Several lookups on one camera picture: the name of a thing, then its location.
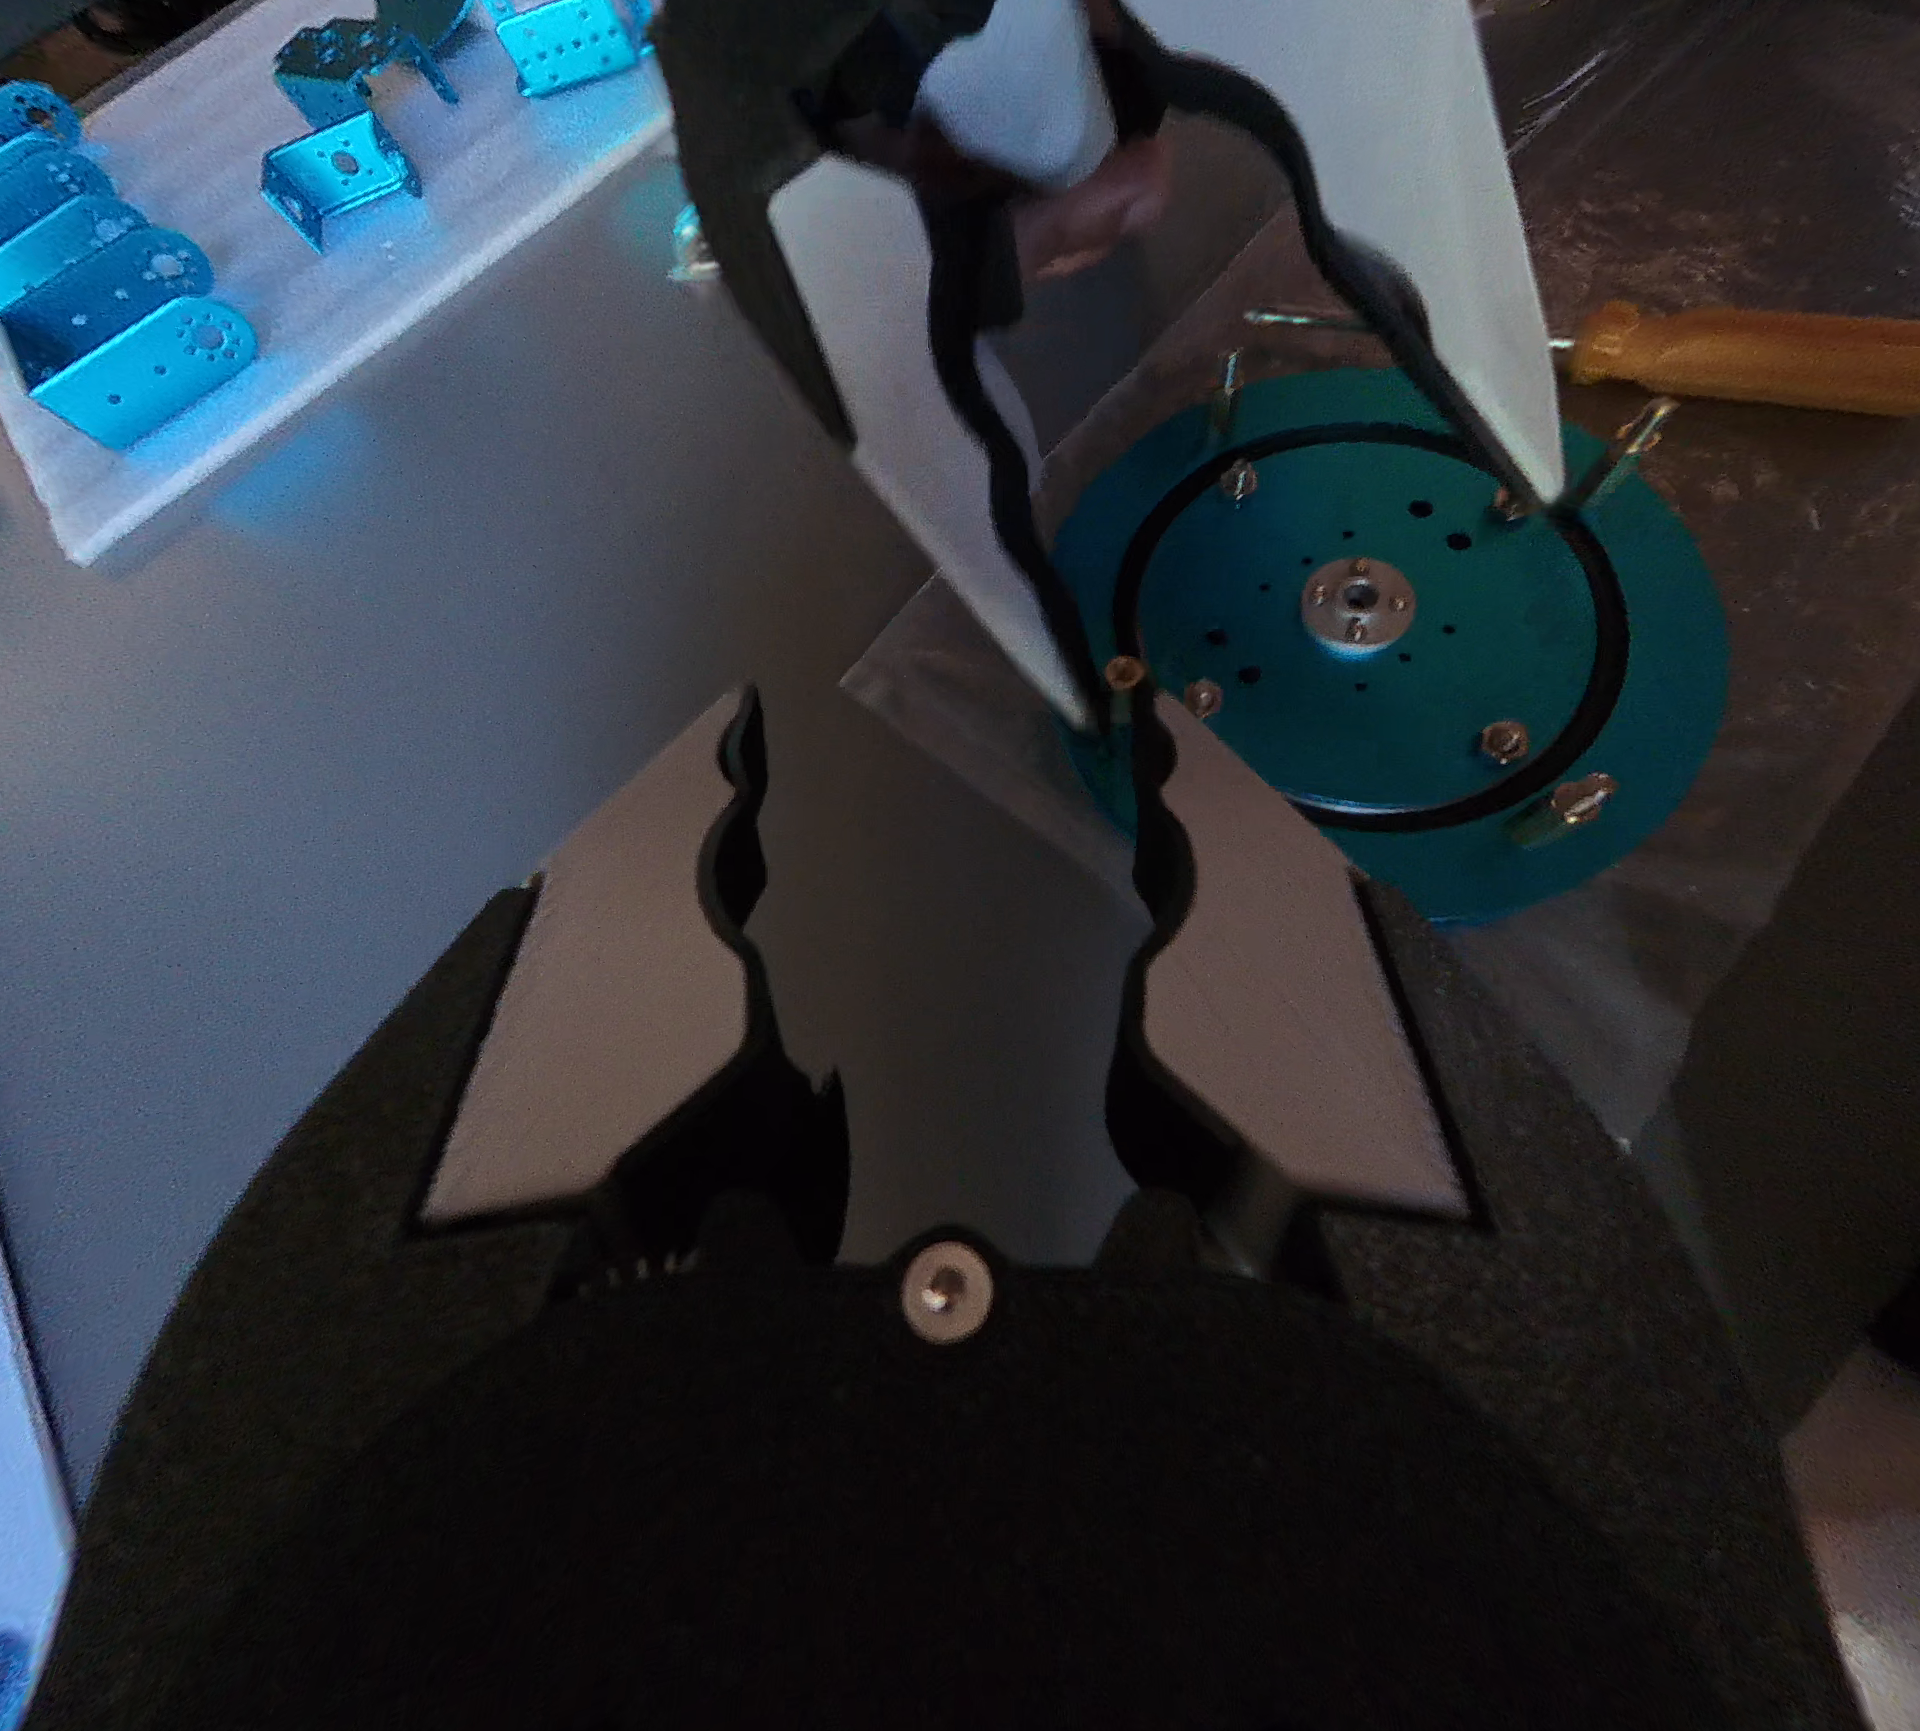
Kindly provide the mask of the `dark blue folded bracket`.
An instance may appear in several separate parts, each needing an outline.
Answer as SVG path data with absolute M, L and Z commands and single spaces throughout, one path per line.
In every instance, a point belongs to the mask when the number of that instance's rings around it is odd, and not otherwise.
M 275 85 L 310 128 L 328 132 L 373 110 L 373 80 L 408 66 L 456 107 L 460 93 L 439 61 L 411 31 L 379 19 L 330 19 L 297 31 L 275 52 Z

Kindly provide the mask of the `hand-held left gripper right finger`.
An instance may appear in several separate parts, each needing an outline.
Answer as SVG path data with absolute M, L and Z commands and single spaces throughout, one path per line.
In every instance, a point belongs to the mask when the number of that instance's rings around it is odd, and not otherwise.
M 1473 1227 L 1357 874 L 1165 693 L 1137 698 L 1137 895 L 1108 1129 L 1245 1278 L 1313 1261 L 1321 1215 Z

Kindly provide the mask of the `blue round metal turntable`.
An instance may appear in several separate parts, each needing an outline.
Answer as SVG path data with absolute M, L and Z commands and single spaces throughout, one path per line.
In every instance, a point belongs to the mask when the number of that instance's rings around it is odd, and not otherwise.
M 1251 385 L 1089 480 L 1055 568 L 1095 660 L 1206 729 L 1362 874 L 1479 926 L 1617 867 L 1724 723 L 1715 584 L 1633 442 L 1564 429 L 1574 511 L 1497 477 L 1397 371 Z

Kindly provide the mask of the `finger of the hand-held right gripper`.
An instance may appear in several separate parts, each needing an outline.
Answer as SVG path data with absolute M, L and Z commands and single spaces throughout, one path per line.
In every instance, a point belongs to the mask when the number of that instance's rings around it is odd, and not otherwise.
M 1547 321 L 1471 0 L 1118 0 L 1165 97 L 1280 165 L 1308 252 L 1504 486 L 1566 489 Z
M 986 397 L 962 329 L 941 368 L 935 246 L 915 194 L 848 158 L 818 159 L 771 203 L 779 252 L 853 433 L 853 468 L 981 631 L 1060 719 L 1092 730 L 1105 694 L 1077 615 L 1039 549 L 1024 455 Z

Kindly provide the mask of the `large clear plastic bag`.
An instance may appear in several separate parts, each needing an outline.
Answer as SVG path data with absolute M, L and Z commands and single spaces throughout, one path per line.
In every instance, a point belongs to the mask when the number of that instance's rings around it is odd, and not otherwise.
M 1554 319 L 1602 297 L 1916 314 L 1916 0 L 1477 0 Z M 1652 478 L 1699 538 L 1732 701 L 1679 823 L 1487 975 L 1630 1141 L 1916 698 L 1916 423 L 1690 405 Z

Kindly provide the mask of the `small blue U-shaped bracket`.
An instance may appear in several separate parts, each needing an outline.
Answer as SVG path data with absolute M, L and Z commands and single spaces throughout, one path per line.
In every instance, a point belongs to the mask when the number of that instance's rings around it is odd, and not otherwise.
M 316 255 L 332 222 L 398 196 L 424 198 L 414 163 L 373 110 L 268 151 L 260 191 Z

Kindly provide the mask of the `person's right hand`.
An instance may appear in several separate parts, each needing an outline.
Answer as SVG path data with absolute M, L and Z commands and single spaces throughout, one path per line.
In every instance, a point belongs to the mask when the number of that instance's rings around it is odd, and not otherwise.
M 1089 271 L 1165 215 L 1174 187 L 1168 133 L 1118 146 L 1081 184 L 1021 198 L 1012 232 L 1021 284 Z

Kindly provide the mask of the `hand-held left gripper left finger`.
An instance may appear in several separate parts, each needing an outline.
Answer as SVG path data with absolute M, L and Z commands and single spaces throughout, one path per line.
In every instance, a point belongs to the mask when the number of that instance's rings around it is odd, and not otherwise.
M 787 1056 L 752 940 L 765 790 L 764 705 L 729 688 L 551 854 L 426 1227 L 564 1220 L 599 1266 L 682 1266 L 709 1207 L 752 1194 L 837 1261 L 847 1094 Z

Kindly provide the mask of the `white foam sheet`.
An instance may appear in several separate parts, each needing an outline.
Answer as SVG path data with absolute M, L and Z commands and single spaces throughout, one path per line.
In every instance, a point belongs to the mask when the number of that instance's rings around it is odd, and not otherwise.
M 468 22 L 445 57 L 460 105 L 401 80 L 375 107 L 424 196 L 398 194 L 332 222 L 316 252 L 260 191 L 266 152 L 299 128 L 274 84 L 274 57 L 294 30 L 372 8 L 250 0 L 83 105 L 88 154 L 134 208 L 206 252 L 214 294 L 252 321 L 260 355 L 129 452 L 59 423 L 4 374 L 4 466 L 21 472 L 72 565 L 105 559 L 274 429 L 299 421 L 670 133 L 654 61 L 525 101 L 490 22 Z

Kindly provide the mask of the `yellow-handled screwdriver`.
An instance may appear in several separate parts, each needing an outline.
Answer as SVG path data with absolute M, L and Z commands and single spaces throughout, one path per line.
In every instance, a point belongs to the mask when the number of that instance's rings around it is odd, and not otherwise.
M 1665 401 L 1718 401 L 1871 420 L 1919 414 L 1919 324 L 1840 314 L 1593 308 L 1550 338 L 1556 376 Z

